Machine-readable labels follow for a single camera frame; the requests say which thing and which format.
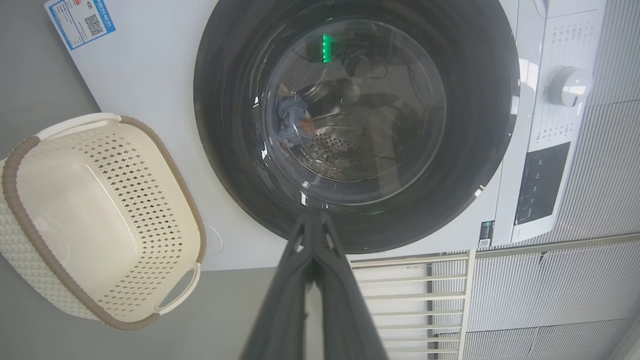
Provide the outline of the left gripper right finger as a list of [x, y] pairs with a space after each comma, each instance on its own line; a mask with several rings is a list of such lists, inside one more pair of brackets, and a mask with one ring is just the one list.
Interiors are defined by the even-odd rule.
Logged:
[[387, 360], [386, 349], [328, 214], [317, 215], [315, 283], [325, 360]]

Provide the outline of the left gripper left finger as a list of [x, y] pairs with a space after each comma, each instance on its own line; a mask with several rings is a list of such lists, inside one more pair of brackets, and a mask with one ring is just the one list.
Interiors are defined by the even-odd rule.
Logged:
[[313, 223], [310, 213], [295, 222], [240, 355], [242, 360], [306, 357], [306, 295], [314, 274]]

